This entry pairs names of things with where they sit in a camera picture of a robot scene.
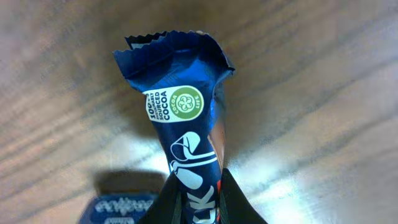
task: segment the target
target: blue wrapper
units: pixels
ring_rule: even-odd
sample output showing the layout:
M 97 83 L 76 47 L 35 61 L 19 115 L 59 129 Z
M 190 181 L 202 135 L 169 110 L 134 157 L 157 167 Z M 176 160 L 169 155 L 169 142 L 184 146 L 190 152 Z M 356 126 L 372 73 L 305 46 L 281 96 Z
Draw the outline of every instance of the blue wrapper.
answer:
M 114 194 L 94 198 L 80 219 L 81 224 L 136 224 L 157 194 Z
M 196 32 L 126 37 L 114 57 L 146 111 L 179 179 L 187 223 L 218 223 L 224 153 L 223 81 L 234 68 L 219 45 Z

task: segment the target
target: white logo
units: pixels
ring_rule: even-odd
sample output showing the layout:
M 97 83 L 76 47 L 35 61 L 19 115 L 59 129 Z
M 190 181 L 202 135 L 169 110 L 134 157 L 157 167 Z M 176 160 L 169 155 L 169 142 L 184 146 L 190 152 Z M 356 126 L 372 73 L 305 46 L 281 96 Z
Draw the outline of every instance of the white logo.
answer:
M 105 201 L 102 200 L 98 202 L 95 205 L 95 210 L 98 213 L 101 212 L 119 212 L 121 215 L 126 215 L 129 212 L 137 211 L 137 212 L 142 212 L 142 211 L 147 211 L 148 208 L 154 203 L 153 200 L 130 200 L 127 197 L 126 198 L 119 198 L 118 201 L 116 200 L 110 200 L 110 201 Z
M 203 183 L 203 178 L 190 171 L 190 167 L 198 167 L 198 166 L 203 166 L 206 164 L 211 164 L 212 162 L 217 161 L 217 156 L 215 156 L 215 152 L 208 152 L 204 154 L 199 154 L 196 155 L 195 150 L 197 149 L 198 145 L 200 143 L 200 137 L 197 133 L 194 133 L 192 131 L 189 131 L 185 133 L 183 136 L 178 138 L 171 146 L 170 146 L 170 151 L 173 154 L 174 158 L 176 160 L 173 160 L 170 163 L 170 168 L 174 171 L 175 175 L 177 178 L 181 181 L 183 185 L 188 187 L 189 189 L 196 190 L 199 189 Z M 186 161 L 191 161 L 195 159 L 202 159 L 206 157 L 211 157 L 208 160 L 201 161 L 201 162 L 191 162 L 191 163 L 179 163 L 180 162 L 186 162 Z M 187 197 L 190 200 L 189 204 L 191 208 L 195 210 L 204 210 L 204 209 L 210 209 L 210 218 L 201 220 L 197 218 L 196 216 L 193 216 L 193 222 L 194 223 L 201 223 L 201 224 L 213 224 L 216 220 L 216 202 L 215 201 L 210 201 L 211 196 L 213 196 L 215 190 L 213 186 L 210 186 L 209 191 L 207 191 L 206 195 L 203 196 L 202 198 L 198 198 L 190 193 L 187 193 Z
M 104 224 L 135 224 L 132 218 L 107 218 Z
M 199 142 L 200 142 L 199 135 L 197 133 L 189 131 L 185 133 L 183 136 L 181 136 L 179 139 L 177 139 L 170 146 L 170 150 L 174 158 L 182 162 L 192 159 L 201 159 L 215 155 L 214 151 L 209 153 L 194 155 L 193 153 L 198 147 Z M 190 189 L 196 190 L 202 185 L 203 178 L 198 174 L 184 168 L 203 166 L 212 163 L 214 161 L 217 161 L 217 157 L 211 158 L 207 161 L 194 162 L 190 164 L 181 164 L 174 160 L 170 163 L 170 166 L 173 169 L 175 175 L 185 186 L 187 186 Z
M 195 108 L 195 99 L 189 94 L 183 93 L 175 101 L 177 102 L 178 110 L 183 113 L 189 113 Z

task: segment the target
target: wood grain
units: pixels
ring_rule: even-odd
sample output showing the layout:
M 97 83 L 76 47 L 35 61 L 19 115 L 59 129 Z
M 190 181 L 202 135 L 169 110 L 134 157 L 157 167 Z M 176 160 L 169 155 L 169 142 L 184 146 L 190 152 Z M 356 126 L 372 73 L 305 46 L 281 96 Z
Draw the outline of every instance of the wood grain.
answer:
M 0 223 L 75 223 L 102 172 L 167 176 L 111 52 L 173 29 L 237 68 L 225 166 L 269 223 L 396 223 L 395 0 L 4 0 Z

